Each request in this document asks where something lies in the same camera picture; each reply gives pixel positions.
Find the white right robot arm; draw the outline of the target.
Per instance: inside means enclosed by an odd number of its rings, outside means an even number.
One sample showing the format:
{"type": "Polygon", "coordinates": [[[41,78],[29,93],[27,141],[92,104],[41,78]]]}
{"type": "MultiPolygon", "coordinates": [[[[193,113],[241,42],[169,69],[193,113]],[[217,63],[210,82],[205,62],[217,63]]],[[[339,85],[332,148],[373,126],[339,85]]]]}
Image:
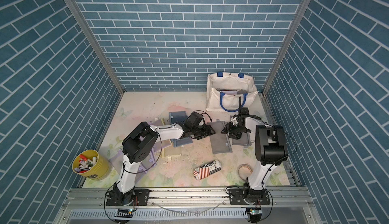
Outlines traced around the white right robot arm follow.
{"type": "Polygon", "coordinates": [[[265,182],[270,177],[270,172],[288,158],[284,128],[280,125],[270,125],[261,117],[249,114],[247,107],[241,107],[236,110],[222,133],[234,140],[253,134],[251,139],[254,140],[252,144],[257,162],[245,186],[254,191],[265,190],[265,182]]]}

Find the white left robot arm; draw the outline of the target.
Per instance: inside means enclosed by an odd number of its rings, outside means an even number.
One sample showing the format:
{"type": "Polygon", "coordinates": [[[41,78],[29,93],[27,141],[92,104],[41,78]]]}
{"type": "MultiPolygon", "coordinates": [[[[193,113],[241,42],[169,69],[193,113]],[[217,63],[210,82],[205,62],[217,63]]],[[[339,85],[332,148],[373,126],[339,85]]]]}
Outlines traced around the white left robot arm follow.
{"type": "Polygon", "coordinates": [[[140,163],[151,153],[157,141],[187,137],[199,140],[214,134],[212,126],[206,124],[204,116],[196,111],[184,121],[171,125],[156,126],[141,122],[123,140],[123,166],[113,189],[120,194],[127,194],[134,189],[140,163]]]}

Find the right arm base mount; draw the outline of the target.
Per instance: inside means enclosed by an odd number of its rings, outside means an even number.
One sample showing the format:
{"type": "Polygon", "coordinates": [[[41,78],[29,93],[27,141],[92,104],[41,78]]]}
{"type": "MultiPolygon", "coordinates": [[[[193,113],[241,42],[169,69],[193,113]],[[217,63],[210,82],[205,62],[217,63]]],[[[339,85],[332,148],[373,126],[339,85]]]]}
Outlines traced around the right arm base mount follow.
{"type": "Polygon", "coordinates": [[[226,188],[230,205],[270,205],[269,194],[265,190],[226,188]]]}

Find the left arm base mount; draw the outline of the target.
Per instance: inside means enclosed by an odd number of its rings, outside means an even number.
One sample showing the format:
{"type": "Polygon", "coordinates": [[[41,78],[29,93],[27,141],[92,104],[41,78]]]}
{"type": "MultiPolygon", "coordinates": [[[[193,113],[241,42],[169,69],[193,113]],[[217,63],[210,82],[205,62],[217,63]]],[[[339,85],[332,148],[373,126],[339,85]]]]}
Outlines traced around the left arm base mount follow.
{"type": "Polygon", "coordinates": [[[123,194],[118,189],[108,191],[105,196],[106,206],[147,206],[150,190],[148,189],[132,189],[123,194]]]}

